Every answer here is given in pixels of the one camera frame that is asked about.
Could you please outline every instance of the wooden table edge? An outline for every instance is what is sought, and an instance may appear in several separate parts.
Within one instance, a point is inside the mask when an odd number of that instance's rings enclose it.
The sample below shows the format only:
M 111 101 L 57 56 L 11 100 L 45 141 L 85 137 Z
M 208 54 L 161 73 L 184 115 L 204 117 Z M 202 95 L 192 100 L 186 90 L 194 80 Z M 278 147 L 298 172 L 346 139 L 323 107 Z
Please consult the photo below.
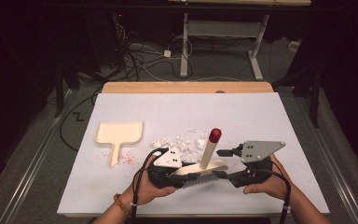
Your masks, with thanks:
M 107 82 L 102 93 L 274 92 L 267 82 Z

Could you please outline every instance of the metal bracket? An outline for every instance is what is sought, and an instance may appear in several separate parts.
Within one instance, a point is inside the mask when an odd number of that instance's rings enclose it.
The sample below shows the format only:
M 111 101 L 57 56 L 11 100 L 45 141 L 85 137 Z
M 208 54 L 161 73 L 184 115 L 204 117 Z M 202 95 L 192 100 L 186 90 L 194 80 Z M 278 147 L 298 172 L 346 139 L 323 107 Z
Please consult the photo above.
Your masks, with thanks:
M 286 146 L 284 142 L 245 141 L 242 147 L 241 162 L 262 161 L 270 154 Z
M 180 159 L 179 149 L 176 147 L 170 148 L 167 152 L 162 154 L 156 159 L 153 164 L 155 166 L 180 168 L 182 167 L 182 161 Z

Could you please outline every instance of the person's left hand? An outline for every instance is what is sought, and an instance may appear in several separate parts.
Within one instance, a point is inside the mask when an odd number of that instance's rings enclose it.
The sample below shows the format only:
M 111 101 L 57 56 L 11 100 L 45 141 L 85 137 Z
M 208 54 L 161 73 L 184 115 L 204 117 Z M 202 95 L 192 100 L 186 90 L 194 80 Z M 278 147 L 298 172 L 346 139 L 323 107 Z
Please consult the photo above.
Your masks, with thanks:
M 153 159 L 155 159 L 155 156 L 150 157 L 150 159 L 147 161 L 146 168 L 149 166 L 150 162 Z M 155 198 L 165 197 L 175 192 L 174 187 L 165 187 L 162 189 L 156 188 L 150 182 L 147 171 L 143 170 L 142 172 L 144 173 L 142 175 L 141 184 L 138 189 L 138 205 L 150 203 Z M 133 198 L 132 185 L 136 186 L 136 183 L 138 182 L 138 177 L 139 174 L 135 176 L 133 183 L 131 183 L 130 186 L 119 197 L 119 199 L 123 202 L 123 204 L 125 204 L 126 207 L 129 206 L 132 202 L 132 198 Z

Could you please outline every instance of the bracelet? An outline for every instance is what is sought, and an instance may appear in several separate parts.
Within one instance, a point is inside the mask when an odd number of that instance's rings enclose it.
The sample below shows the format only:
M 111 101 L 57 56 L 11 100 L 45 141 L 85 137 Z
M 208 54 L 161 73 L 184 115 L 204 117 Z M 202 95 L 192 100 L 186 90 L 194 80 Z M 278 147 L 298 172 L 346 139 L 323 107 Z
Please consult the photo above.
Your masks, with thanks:
M 113 197 L 113 200 L 115 201 L 115 204 L 117 204 L 120 209 L 124 212 L 124 214 L 126 216 L 129 216 L 131 212 L 127 212 L 125 207 L 124 207 L 124 204 L 120 201 L 120 199 L 118 197 L 120 197 L 121 194 L 115 194 L 115 196 Z
M 287 210 L 288 212 L 290 212 L 290 210 L 292 209 L 292 207 L 289 206 L 289 205 L 283 205 L 283 209 L 284 209 L 284 210 Z

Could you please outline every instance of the white debris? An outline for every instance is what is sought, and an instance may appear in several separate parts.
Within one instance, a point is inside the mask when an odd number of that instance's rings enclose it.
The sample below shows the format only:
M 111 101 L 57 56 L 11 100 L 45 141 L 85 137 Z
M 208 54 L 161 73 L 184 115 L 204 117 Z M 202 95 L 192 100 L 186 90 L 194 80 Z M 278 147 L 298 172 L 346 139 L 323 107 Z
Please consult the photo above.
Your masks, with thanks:
M 187 131 L 190 132 L 190 133 L 196 133 L 197 129 L 187 129 Z
M 153 140 L 150 143 L 152 148 L 167 147 L 169 149 L 177 148 L 180 152 L 181 160 L 183 162 L 200 162 L 202 159 L 203 150 L 207 142 L 207 137 L 200 137 L 194 141 L 183 139 L 181 135 L 176 135 L 173 140 L 163 138 Z

